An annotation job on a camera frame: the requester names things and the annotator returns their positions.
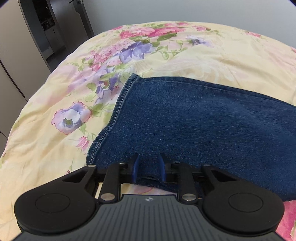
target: doorway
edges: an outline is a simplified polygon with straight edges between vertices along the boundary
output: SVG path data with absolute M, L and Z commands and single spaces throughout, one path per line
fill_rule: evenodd
M 19 4 L 51 71 L 94 36 L 82 0 L 19 0 Z

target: silver pin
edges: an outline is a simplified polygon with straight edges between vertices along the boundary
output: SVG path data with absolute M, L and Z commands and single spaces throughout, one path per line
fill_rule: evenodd
M 185 201 L 194 201 L 196 199 L 196 196 L 192 193 L 186 193 L 182 196 L 182 199 Z
M 115 195 L 112 194 L 112 193 L 104 193 L 101 195 L 101 198 L 104 200 L 104 201 L 111 201 L 115 198 Z

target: bedsheet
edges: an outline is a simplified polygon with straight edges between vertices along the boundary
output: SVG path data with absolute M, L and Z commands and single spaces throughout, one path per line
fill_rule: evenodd
M 188 77 L 296 105 L 296 49 L 274 39 L 183 21 L 125 25 L 101 33 L 55 69 L 11 129 L 0 158 L 0 240 L 20 232 L 13 213 L 18 196 L 86 164 L 91 143 L 110 120 L 132 73 Z M 116 148 L 114 143 L 110 152 Z M 122 192 L 167 193 L 132 184 L 123 184 Z M 295 229 L 296 201 L 288 201 L 277 232 L 295 241 Z

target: denim fabric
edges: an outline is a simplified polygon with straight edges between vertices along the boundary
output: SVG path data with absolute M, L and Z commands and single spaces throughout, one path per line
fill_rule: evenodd
M 296 108 L 280 100 L 183 77 L 125 84 L 109 124 L 93 142 L 87 164 L 106 168 L 141 155 L 138 184 L 160 183 L 158 154 L 199 166 L 210 163 L 296 199 Z

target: jeans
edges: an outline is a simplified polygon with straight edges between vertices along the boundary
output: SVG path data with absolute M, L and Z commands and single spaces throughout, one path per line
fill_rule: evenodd
M 296 107 L 259 93 L 183 77 L 132 74 L 86 162 L 106 168 L 141 160 L 137 183 L 176 192 L 161 182 L 159 153 L 209 163 L 296 199 Z

